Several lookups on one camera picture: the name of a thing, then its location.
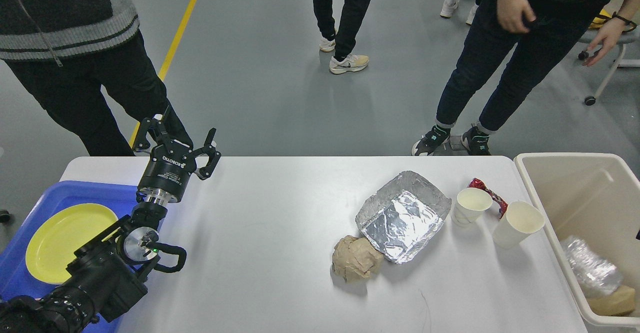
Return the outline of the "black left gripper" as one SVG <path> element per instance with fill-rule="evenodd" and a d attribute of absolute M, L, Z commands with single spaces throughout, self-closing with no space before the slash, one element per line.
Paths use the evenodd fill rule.
<path fill-rule="evenodd" d="M 166 118 L 172 112 L 173 107 L 168 105 L 163 114 L 145 118 L 135 131 L 131 144 L 134 153 L 151 148 L 148 136 L 157 144 L 151 149 L 150 160 L 137 185 L 135 200 L 138 203 L 180 203 L 192 173 L 202 181 L 208 180 L 221 160 L 221 152 L 214 142 L 216 128 L 208 131 L 202 147 L 193 149 L 173 140 L 169 134 Z M 208 157 L 208 160 L 198 167 L 196 159 L 201 156 Z"/>

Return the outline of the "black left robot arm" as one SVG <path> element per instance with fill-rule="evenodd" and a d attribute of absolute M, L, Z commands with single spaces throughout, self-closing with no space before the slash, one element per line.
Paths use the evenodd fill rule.
<path fill-rule="evenodd" d="M 190 177 L 207 180 L 222 155 L 211 128 L 202 147 L 194 148 L 166 130 L 168 107 L 142 121 L 134 150 L 150 149 L 150 160 L 137 185 L 137 204 L 74 251 L 66 269 L 70 278 L 40 299 L 19 295 L 1 303 L 3 333 L 80 333 L 99 319 L 112 322 L 148 292 L 148 275 L 179 272 L 186 250 L 160 242 L 159 226 L 170 203 L 182 200 Z"/>

